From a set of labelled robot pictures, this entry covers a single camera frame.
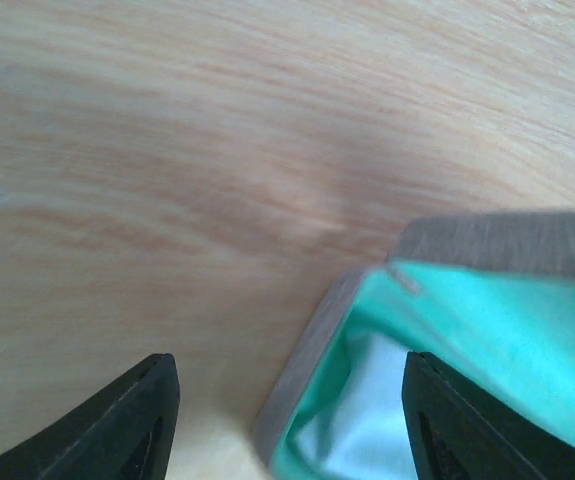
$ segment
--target teal fabric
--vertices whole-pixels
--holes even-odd
[[[393,265],[414,295],[375,270],[361,285],[272,460],[278,478],[328,480],[298,434],[340,406],[352,371],[347,335],[367,329],[442,358],[515,411],[575,447],[575,282],[420,263]]]
[[[417,480],[400,395],[409,350],[372,329],[345,340],[347,382],[294,435],[297,453],[320,478]]]

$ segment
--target wood grain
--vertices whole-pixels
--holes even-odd
[[[0,0],[0,452],[151,352],[169,478],[410,219],[575,206],[575,2]]]

